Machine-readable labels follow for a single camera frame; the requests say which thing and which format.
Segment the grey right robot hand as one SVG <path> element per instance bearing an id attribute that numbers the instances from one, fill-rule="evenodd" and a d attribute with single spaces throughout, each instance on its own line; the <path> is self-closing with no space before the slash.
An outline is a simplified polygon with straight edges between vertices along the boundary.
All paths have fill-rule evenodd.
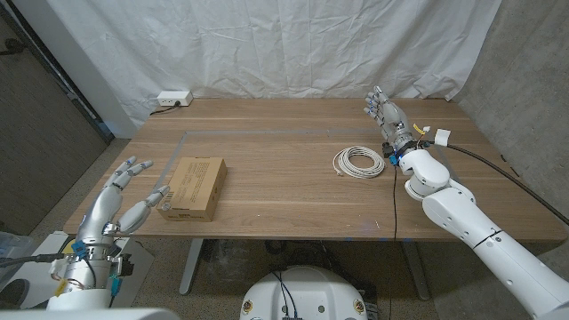
<path id="1" fill-rule="evenodd" d="M 365 101 L 364 112 L 381 128 L 381 135 L 393 148 L 396 157 L 417 148 L 417 140 L 405 112 L 378 85 L 367 94 Z"/>

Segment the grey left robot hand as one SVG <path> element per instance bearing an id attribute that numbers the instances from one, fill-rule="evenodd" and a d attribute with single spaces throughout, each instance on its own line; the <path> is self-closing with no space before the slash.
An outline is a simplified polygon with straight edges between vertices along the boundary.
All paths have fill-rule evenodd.
<path id="1" fill-rule="evenodd" d="M 127 210 L 113 221 L 123 202 L 122 192 L 131 179 L 153 165 L 151 160 L 136 164 L 131 156 L 122 162 L 104 183 L 100 193 L 89 206 L 76 234 L 76 242 L 87 246 L 110 246 L 115 234 L 129 235 L 137 230 L 155 207 L 169 192 L 165 185 Z"/>

